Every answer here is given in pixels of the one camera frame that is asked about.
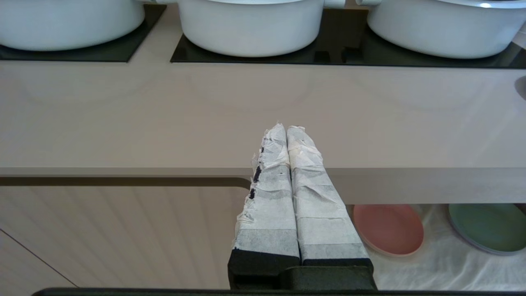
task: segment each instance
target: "pot lid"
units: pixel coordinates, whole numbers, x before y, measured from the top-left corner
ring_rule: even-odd
[[[447,3],[474,6],[482,8],[517,9],[526,8],[526,0],[438,0]]]
[[[303,0],[208,0],[212,2],[230,3],[230,4],[282,4],[290,2],[299,2]]]

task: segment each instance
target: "plate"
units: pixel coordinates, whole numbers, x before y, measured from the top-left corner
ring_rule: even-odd
[[[409,256],[422,246],[422,222],[408,205],[355,205],[353,218],[363,241],[382,254]]]
[[[497,255],[526,248],[526,215],[513,204],[450,204],[453,228],[473,246]]]

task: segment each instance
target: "white paper wrapping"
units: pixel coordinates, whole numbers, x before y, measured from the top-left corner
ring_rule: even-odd
[[[314,141],[297,126],[287,141],[302,260],[368,258]]]
[[[250,194],[237,217],[233,248],[299,257],[287,137],[282,124],[265,132]]]

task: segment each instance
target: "green plate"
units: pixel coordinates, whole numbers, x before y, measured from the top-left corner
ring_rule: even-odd
[[[469,243],[498,255],[526,248],[526,215],[513,204],[450,204],[455,230]]]

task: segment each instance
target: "white cabinet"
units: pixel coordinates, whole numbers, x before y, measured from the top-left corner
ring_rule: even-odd
[[[236,215],[247,193],[0,187],[0,228],[79,287],[227,289]]]
[[[0,231],[0,295],[29,296],[50,287],[73,285]]]

